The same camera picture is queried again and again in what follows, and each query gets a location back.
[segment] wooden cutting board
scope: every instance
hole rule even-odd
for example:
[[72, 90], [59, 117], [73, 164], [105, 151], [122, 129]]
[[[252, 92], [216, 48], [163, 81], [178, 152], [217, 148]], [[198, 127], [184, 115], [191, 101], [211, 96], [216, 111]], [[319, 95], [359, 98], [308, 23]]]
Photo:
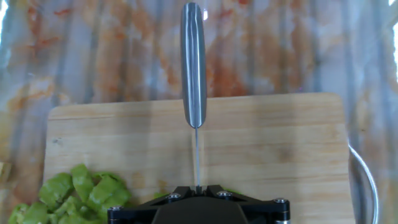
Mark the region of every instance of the wooden cutting board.
[[[137, 202], [194, 185], [193, 129], [182, 100], [51, 111], [44, 179], [84, 162], [118, 173]], [[291, 201], [292, 223], [354, 223], [343, 106], [330, 93], [208, 100], [201, 184]]]

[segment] cutting board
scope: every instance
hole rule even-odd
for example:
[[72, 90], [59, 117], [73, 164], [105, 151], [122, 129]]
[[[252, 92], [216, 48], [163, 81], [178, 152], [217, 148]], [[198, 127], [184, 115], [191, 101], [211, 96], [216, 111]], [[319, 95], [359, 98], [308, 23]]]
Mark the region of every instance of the cutting board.
[[[292, 223], [354, 223], [345, 117], [331, 93], [208, 99], [201, 184], [291, 201]], [[84, 162], [127, 181], [136, 203], [195, 185], [182, 100], [73, 105], [48, 120], [44, 179]]]

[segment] chopped green pepper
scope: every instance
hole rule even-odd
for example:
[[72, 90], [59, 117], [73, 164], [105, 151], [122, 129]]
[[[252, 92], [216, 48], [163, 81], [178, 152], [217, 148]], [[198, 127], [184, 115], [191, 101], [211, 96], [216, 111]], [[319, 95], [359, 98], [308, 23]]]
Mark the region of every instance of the chopped green pepper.
[[72, 176], [66, 173], [57, 174], [43, 184], [39, 191], [40, 201], [45, 203], [50, 211], [54, 211], [72, 190]]
[[61, 217], [64, 213], [76, 213], [83, 206], [83, 203], [74, 196], [69, 196], [68, 199], [59, 207], [54, 214]]
[[105, 203], [102, 204], [101, 209], [98, 211], [98, 216], [103, 220], [106, 220], [109, 208], [118, 205], [123, 206], [126, 202], [129, 201], [130, 198], [130, 191], [125, 189], [124, 186], [122, 189], [117, 189], [112, 197], [106, 199]]
[[49, 224], [58, 224], [58, 215], [49, 214]]
[[96, 172], [93, 174], [94, 179], [99, 179], [102, 180], [104, 177], [111, 177], [119, 182], [122, 182], [123, 184], [125, 184], [126, 182], [123, 180], [123, 178], [121, 178], [120, 176], [111, 173], [111, 172]]
[[82, 206], [79, 210], [80, 215], [87, 220], [96, 220], [97, 214], [86, 206]]
[[75, 186], [77, 194], [82, 202], [86, 202], [90, 192], [94, 188], [94, 182], [90, 172], [84, 164], [75, 166], [70, 172], [72, 174], [73, 186]]
[[21, 203], [17, 205], [8, 219], [8, 224], [22, 224], [24, 221], [25, 213], [29, 209], [27, 204]]
[[58, 224], [69, 224], [69, 215], [64, 214], [64, 215], [60, 218]]
[[48, 219], [47, 206], [41, 202], [35, 202], [26, 211], [23, 224], [47, 223]]
[[119, 189], [124, 189], [122, 183], [109, 176], [104, 176], [90, 193], [87, 205], [93, 210], [98, 211], [101, 209], [101, 205], [106, 201], [106, 199], [110, 198], [113, 192]]

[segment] black mount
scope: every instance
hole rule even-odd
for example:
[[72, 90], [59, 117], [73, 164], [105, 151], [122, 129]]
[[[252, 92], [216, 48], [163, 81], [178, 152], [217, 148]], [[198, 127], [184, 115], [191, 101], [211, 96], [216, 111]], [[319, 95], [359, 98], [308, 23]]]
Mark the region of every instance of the black mount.
[[220, 185], [177, 187], [173, 193], [136, 208], [113, 207], [109, 224], [247, 224], [290, 223], [290, 202], [284, 199], [261, 201], [225, 191]]

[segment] knife blade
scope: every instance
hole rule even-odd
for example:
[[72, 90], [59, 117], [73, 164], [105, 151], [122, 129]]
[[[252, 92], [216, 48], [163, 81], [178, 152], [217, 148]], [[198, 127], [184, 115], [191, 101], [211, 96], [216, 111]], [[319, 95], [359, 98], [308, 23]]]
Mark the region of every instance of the knife blade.
[[201, 9], [194, 2], [182, 9], [180, 43], [185, 119], [195, 129], [197, 185], [200, 186], [198, 128], [206, 120], [206, 58]]

